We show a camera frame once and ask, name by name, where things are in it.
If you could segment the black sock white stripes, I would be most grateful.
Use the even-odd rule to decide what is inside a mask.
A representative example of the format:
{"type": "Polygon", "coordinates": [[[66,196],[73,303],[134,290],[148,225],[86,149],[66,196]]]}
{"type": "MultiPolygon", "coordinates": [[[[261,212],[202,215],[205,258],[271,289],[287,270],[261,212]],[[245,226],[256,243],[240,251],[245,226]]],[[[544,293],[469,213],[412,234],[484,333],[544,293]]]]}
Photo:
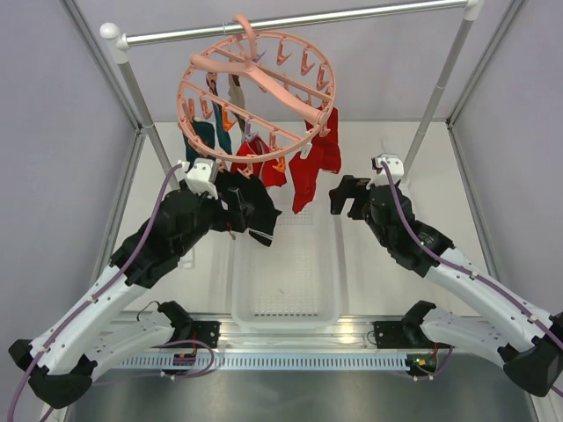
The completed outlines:
{"type": "Polygon", "coordinates": [[[248,228],[249,235],[269,247],[274,239],[276,220],[282,212],[274,206],[261,180],[255,176],[247,178],[239,172],[224,171],[217,174],[215,185],[219,195],[230,187],[239,188],[243,198],[254,205],[255,210],[248,228]]]}

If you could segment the pink round clip hanger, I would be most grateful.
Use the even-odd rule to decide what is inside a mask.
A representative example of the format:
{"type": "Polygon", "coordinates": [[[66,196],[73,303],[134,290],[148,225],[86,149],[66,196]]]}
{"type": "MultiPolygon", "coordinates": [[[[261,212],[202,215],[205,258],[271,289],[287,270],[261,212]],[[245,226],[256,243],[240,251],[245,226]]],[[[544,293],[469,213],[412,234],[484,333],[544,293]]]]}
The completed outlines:
{"type": "MultiPolygon", "coordinates": [[[[316,83],[316,69],[312,69],[307,76],[300,74],[303,50],[299,45],[287,41],[280,46],[277,40],[264,38],[256,41],[256,48],[260,54],[260,64],[263,66],[302,84],[316,83]]],[[[241,109],[229,101],[229,74],[217,74],[216,97],[208,90],[207,73],[200,70],[191,74],[185,72],[177,90],[179,129],[198,153],[214,157],[223,164],[239,164],[239,172],[244,175],[251,172],[252,164],[256,162],[277,159],[278,166],[283,166],[287,155],[295,152],[300,152],[301,157],[309,155],[312,138],[316,136],[310,122],[300,118],[270,93],[261,91],[256,84],[243,77],[239,77],[245,95],[245,109],[241,109]],[[260,135],[267,142],[271,152],[260,156],[238,156],[234,149],[229,155],[219,145],[208,145],[197,129],[206,120],[216,122],[212,102],[222,106],[225,131],[230,131],[237,125],[236,114],[239,114],[245,118],[246,132],[260,135]]]]}

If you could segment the cream brown sock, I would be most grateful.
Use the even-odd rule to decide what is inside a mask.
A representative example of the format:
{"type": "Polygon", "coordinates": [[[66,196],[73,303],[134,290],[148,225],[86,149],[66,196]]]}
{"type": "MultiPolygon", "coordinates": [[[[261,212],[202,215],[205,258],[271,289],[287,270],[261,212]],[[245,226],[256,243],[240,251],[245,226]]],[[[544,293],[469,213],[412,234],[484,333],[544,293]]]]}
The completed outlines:
{"type": "MultiPolygon", "coordinates": [[[[239,80],[239,76],[229,74],[228,76],[229,81],[229,101],[234,105],[241,109],[245,109],[245,95],[242,90],[242,86],[239,80]]],[[[238,121],[238,126],[240,131],[244,133],[245,131],[245,118],[236,114],[236,118],[238,121]]]]}

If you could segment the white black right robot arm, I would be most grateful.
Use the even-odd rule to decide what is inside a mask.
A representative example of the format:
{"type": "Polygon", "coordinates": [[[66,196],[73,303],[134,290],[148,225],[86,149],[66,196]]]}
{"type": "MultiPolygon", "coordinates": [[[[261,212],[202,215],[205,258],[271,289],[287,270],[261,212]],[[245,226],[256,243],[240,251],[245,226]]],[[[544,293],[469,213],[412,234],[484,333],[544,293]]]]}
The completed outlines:
{"type": "Polygon", "coordinates": [[[519,388],[536,397],[557,390],[562,376],[562,316],[552,315],[482,273],[439,230],[417,220],[398,185],[372,185],[346,175],[329,192],[330,211],[364,221],[395,262],[443,287],[475,310],[479,322],[419,301],[402,319],[401,335],[412,347],[428,341],[454,346],[500,367],[519,388]]]}

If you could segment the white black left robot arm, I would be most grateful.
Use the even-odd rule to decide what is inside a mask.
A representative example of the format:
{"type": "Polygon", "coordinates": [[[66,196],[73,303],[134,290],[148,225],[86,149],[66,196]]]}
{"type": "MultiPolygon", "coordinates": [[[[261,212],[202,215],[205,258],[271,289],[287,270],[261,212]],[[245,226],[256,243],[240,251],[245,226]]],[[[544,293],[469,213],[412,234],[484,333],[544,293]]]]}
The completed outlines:
{"type": "Polygon", "coordinates": [[[160,193],[152,214],[111,256],[90,290],[43,335],[19,339],[9,355],[25,372],[22,386],[54,409],[75,403],[108,369],[153,346],[182,347],[193,319],[175,301],[106,338],[100,333],[149,292],[211,230],[243,233],[256,205],[230,187],[218,198],[188,189],[160,193]]]}

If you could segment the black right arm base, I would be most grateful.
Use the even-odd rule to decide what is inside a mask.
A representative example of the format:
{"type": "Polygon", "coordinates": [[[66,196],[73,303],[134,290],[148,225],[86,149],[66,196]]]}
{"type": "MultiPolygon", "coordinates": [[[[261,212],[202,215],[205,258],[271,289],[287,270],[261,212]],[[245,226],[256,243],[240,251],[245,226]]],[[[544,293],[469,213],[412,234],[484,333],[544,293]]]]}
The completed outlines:
{"type": "Polygon", "coordinates": [[[436,305],[418,301],[400,319],[378,320],[372,323],[376,345],[380,349],[434,349],[435,342],[430,340],[421,329],[423,317],[436,305]]]}

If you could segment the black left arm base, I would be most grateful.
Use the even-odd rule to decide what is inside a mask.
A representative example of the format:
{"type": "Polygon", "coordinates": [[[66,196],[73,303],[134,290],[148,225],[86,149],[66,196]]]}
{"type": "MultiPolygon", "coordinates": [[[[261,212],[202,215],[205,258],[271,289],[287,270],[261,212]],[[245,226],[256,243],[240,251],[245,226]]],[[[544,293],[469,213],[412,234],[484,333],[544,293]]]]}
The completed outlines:
{"type": "Polygon", "coordinates": [[[217,347],[221,325],[218,321],[194,320],[175,301],[160,303],[157,311],[168,318],[172,327],[172,336],[167,343],[191,339],[199,340],[211,348],[217,347]]]}

